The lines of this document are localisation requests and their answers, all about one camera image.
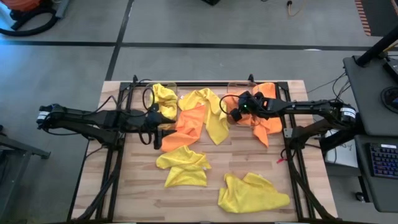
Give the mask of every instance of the gray floor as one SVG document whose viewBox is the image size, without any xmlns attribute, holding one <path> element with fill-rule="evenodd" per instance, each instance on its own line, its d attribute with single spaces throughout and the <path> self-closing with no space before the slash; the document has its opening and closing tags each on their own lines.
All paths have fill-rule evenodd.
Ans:
<svg viewBox="0 0 398 224">
<path fill-rule="evenodd" d="M 0 40 L 115 42 L 128 0 L 72 0 L 67 17 L 52 30 L 23 39 Z M 32 27 L 46 15 L 28 24 Z M 199 0 L 135 0 L 124 42 L 370 46 L 354 0 L 308 0 L 302 13 L 286 16 L 285 1 L 221 0 L 210 7 Z M 87 141 L 36 129 L 40 105 L 60 103 L 96 108 L 113 47 L 1 45 L 0 124 L 11 138 L 51 151 L 32 159 L 11 217 L 29 223 L 61 222 L 67 217 Z M 153 80 L 301 79 L 308 90 L 343 73 L 343 58 L 362 52 L 122 47 L 112 80 L 133 75 Z M 341 80 L 336 89 L 344 84 Z M 331 85 L 309 94 L 333 97 Z M 354 103 L 352 92 L 343 95 Z M 339 217 L 393 223 L 396 214 L 378 213 L 355 201 L 355 178 L 331 177 Z"/>
</svg>

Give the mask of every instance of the crumpled yellow cloth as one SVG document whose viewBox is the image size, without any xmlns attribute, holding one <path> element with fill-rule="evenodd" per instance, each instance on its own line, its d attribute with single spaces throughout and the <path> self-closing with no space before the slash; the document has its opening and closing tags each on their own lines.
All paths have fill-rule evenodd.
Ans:
<svg viewBox="0 0 398 224">
<path fill-rule="evenodd" d="M 152 86 L 155 95 L 155 103 L 159 104 L 159 112 L 168 119 L 177 117 L 177 96 L 173 90 L 157 83 Z"/>
<path fill-rule="evenodd" d="M 247 173 L 243 180 L 233 174 L 225 174 L 228 188 L 221 188 L 218 205 L 226 212 L 248 213 L 286 206 L 290 198 L 276 191 L 274 186 L 260 175 Z"/>
<path fill-rule="evenodd" d="M 220 98 L 209 88 L 204 88 L 202 90 L 194 90 L 185 95 L 178 101 L 178 106 L 181 110 L 190 110 L 195 108 L 198 103 L 206 106 L 204 123 L 211 140 L 216 145 L 220 144 L 229 134 L 227 115 L 220 109 Z M 225 102 L 222 102 L 221 106 L 226 111 Z"/>
<path fill-rule="evenodd" d="M 164 187 L 177 185 L 207 186 L 205 169 L 211 169 L 204 153 L 195 153 L 187 146 L 167 152 L 156 159 L 161 169 L 171 167 Z"/>
</svg>

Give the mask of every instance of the orange cloth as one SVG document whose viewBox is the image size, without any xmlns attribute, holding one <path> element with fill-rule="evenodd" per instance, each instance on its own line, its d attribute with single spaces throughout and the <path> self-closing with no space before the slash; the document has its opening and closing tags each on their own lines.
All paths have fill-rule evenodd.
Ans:
<svg viewBox="0 0 398 224">
<path fill-rule="evenodd" d="M 275 92 L 275 84 L 273 83 L 263 83 L 257 85 L 253 88 L 252 94 L 256 94 L 260 91 L 264 97 L 267 98 L 276 98 Z M 240 95 L 240 93 L 227 93 L 232 95 Z M 225 103 L 228 105 L 228 112 L 231 112 L 232 109 L 238 107 L 238 100 L 237 97 L 226 97 L 224 98 Z M 242 114 L 242 119 L 238 121 L 238 124 L 245 124 L 254 126 L 253 133 L 257 136 L 260 141 L 265 144 L 267 147 L 268 145 L 268 134 L 279 133 L 282 131 L 282 123 L 280 122 L 280 118 L 269 118 L 268 120 L 264 118 L 254 118 L 250 114 Z"/>
<path fill-rule="evenodd" d="M 205 120 L 206 106 L 198 104 L 196 108 L 183 110 L 178 118 L 175 130 L 162 140 L 162 151 L 170 152 L 181 146 L 189 146 L 200 138 Z"/>
</svg>

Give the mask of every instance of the wooden table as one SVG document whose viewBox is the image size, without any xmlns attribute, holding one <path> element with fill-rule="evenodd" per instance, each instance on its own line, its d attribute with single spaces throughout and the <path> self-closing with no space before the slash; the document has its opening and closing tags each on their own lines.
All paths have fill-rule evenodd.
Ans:
<svg viewBox="0 0 398 224">
<path fill-rule="evenodd" d="M 307 100 L 304 82 L 287 81 L 292 100 Z M 105 82 L 100 103 L 108 96 L 117 97 L 120 82 Z M 177 95 L 182 96 L 203 87 L 178 87 Z M 210 87 L 217 95 L 226 93 L 226 87 Z M 142 109 L 141 95 L 144 88 L 136 88 L 132 108 Z M 106 110 L 115 109 L 109 101 Z M 313 123 L 311 115 L 296 115 L 297 125 Z M 308 143 L 318 144 L 315 140 Z M 87 153 L 99 148 L 93 141 Z M 297 221 L 290 175 L 286 162 L 277 164 L 284 148 L 282 133 L 269 135 L 269 147 L 260 143 L 252 134 L 252 129 L 231 126 L 229 137 L 219 146 L 214 145 L 205 128 L 199 141 L 189 146 L 195 152 L 205 152 L 212 166 L 206 172 L 207 187 L 177 186 L 164 188 L 169 170 L 158 169 L 155 160 L 162 151 L 153 149 L 153 144 L 143 145 L 137 134 L 128 134 L 124 147 L 122 171 L 119 180 L 118 196 L 114 210 L 115 222 L 273 222 Z M 320 203 L 337 216 L 321 150 L 306 147 L 303 157 L 307 168 L 310 188 Z M 94 153 L 85 161 L 72 218 L 81 215 L 92 202 L 101 186 L 106 149 Z M 271 211 L 233 214 L 217 206 L 218 191 L 225 187 L 224 174 L 232 172 L 243 178 L 248 172 L 261 174 L 271 181 L 275 188 L 290 196 L 290 205 Z M 304 214 L 307 213 L 305 199 L 300 191 Z M 105 198 L 104 215 L 108 211 L 109 197 Z"/>
</svg>

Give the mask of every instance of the keyboard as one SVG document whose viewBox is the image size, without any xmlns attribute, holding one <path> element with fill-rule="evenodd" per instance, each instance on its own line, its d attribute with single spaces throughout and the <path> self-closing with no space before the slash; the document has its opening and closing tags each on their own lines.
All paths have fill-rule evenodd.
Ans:
<svg viewBox="0 0 398 224">
<path fill-rule="evenodd" d="M 368 143 L 372 176 L 398 179 L 398 146 Z"/>
</svg>

